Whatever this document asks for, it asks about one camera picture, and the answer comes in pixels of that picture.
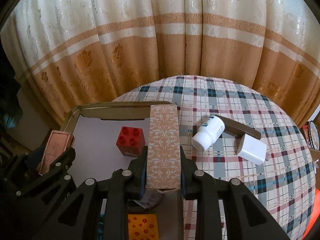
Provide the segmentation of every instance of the checkered tablecloth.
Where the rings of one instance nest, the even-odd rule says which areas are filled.
[[[315,198],[311,154],[295,123],[271,100],[229,80],[176,76],[134,89],[116,101],[169,101],[176,104],[180,144],[186,157],[195,160],[199,169],[214,178],[240,179],[291,239],[302,238]],[[204,153],[193,148],[191,139],[198,127],[214,114],[258,130],[261,141],[267,145],[269,160],[257,166],[236,157],[236,139],[226,133]],[[220,213],[222,233],[227,239],[222,203]],[[196,201],[184,202],[184,227],[185,239],[194,239]]]

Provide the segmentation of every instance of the red toy block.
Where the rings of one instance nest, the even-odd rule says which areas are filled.
[[[123,126],[116,145],[123,155],[139,157],[145,143],[146,141],[141,128]]]

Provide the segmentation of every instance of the silver bolt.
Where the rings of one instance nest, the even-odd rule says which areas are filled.
[[[130,176],[132,174],[132,172],[130,170],[125,170],[125,171],[122,171],[122,175],[123,176]]]
[[[232,183],[233,185],[239,186],[239,185],[240,185],[240,180],[239,180],[239,179],[232,179],[232,180],[231,180],[231,183]]]
[[[94,179],[86,179],[85,183],[86,183],[88,186],[91,186],[92,184],[94,184]]]
[[[198,176],[198,177],[201,177],[201,176],[204,175],[204,172],[200,171],[200,170],[197,170],[197,171],[195,171],[195,175]]]

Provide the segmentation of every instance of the plaid tablecloth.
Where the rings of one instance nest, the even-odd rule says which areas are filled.
[[[186,157],[214,178],[238,178],[255,194],[291,239],[301,239],[315,198],[310,151],[292,119],[275,103],[238,83],[201,76],[176,76],[141,86],[116,101],[169,101],[176,104],[180,144]],[[205,119],[219,114],[261,132],[268,161],[257,166],[236,157],[236,139],[226,133],[201,153],[191,139]],[[222,233],[227,239],[223,205]],[[194,239],[196,201],[184,202],[185,239]]]

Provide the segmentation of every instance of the white pill bottle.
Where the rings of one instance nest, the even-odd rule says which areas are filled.
[[[225,129],[224,122],[217,116],[209,118],[199,127],[198,132],[192,138],[192,145],[200,152],[206,151],[216,142]]]

